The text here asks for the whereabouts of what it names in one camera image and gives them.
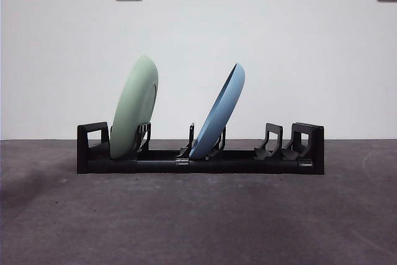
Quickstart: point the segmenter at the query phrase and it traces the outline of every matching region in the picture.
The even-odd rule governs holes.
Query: black plastic
[[[87,134],[96,130],[101,130],[101,142],[89,147]],[[266,149],[270,132],[277,134],[277,144],[272,151]],[[302,133],[308,135],[307,145],[302,142]],[[150,150],[151,124],[148,123],[136,130],[137,149],[133,148],[123,158],[111,159],[106,122],[79,125],[77,173],[324,174],[324,127],[300,122],[293,124],[291,140],[285,148],[282,148],[282,134],[281,126],[267,124],[265,140],[259,148],[225,150],[224,128],[205,159],[191,160],[189,153],[193,146],[194,124],[189,128],[189,142],[181,150]]]

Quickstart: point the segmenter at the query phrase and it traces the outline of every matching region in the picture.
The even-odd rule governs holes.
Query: gray floor
[[[75,141],[1,149],[2,265],[397,264],[397,140],[327,141],[325,176],[76,175]]]

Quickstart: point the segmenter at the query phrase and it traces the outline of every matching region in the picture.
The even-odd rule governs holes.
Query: green plate
[[[122,158],[136,149],[139,125],[150,122],[158,90],[158,72],[154,62],[142,56],[131,70],[114,115],[110,134],[110,157]]]

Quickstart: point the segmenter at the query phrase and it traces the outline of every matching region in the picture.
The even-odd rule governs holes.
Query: blue plate
[[[244,69],[237,63],[223,85],[207,119],[205,119],[190,152],[189,157],[191,159],[202,159],[211,152],[237,104],[243,90],[244,80]]]

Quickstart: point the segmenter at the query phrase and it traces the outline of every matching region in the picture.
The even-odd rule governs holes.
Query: plate
[[[131,70],[118,100],[110,134],[110,157],[122,158],[136,149],[136,129],[150,122],[158,90],[158,72],[154,62],[142,56]]]
[[[241,91],[243,90],[244,80],[244,69],[237,63],[223,85],[207,119],[205,119],[203,127],[190,152],[189,157],[191,159],[203,159],[211,152],[223,129],[226,127],[234,107],[236,107]]]

